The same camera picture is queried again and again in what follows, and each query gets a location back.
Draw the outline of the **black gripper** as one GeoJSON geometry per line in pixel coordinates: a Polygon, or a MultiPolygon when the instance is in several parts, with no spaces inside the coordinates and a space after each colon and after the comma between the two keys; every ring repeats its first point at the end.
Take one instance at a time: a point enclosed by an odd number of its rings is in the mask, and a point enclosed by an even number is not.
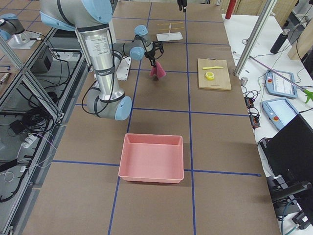
{"type": "Polygon", "coordinates": [[[179,11],[186,12],[187,0],[177,0],[179,11]]]}
{"type": "Polygon", "coordinates": [[[152,67],[156,67],[156,60],[159,59],[163,53],[164,53],[164,48],[163,48],[163,42],[160,41],[152,41],[146,48],[145,48],[145,57],[149,59],[150,64],[152,67]],[[156,52],[159,50],[160,55],[155,57],[156,52]]]}

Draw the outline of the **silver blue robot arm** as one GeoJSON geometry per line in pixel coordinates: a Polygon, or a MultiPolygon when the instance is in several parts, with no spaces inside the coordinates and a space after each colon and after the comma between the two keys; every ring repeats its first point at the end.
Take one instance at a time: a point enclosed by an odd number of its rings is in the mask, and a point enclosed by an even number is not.
{"type": "Polygon", "coordinates": [[[84,55],[93,66],[96,82],[86,92],[86,113],[100,118],[125,120],[132,100],[119,87],[116,71],[123,57],[146,57],[157,66],[156,51],[164,52],[163,43],[152,41],[146,26],[138,25],[128,43],[114,43],[110,31],[112,4],[109,0],[42,0],[40,15],[44,24],[76,32],[84,55]]]}

